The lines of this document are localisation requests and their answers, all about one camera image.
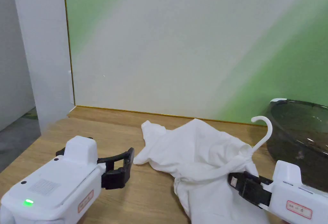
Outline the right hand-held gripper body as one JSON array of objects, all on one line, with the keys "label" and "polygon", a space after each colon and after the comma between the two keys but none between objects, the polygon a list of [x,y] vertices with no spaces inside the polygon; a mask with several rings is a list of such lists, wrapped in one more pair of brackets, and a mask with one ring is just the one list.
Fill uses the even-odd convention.
[{"label": "right hand-held gripper body", "polygon": [[258,206],[280,219],[290,224],[328,223],[328,194],[303,185],[297,165],[278,160],[273,182],[262,187],[271,198]]}]

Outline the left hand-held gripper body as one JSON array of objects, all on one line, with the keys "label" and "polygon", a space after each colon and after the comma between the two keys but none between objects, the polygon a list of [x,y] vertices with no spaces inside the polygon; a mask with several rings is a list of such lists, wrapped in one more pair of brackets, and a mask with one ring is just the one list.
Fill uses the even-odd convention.
[{"label": "left hand-held gripper body", "polygon": [[76,224],[101,192],[104,164],[94,139],[76,136],[1,199],[2,224]]}]

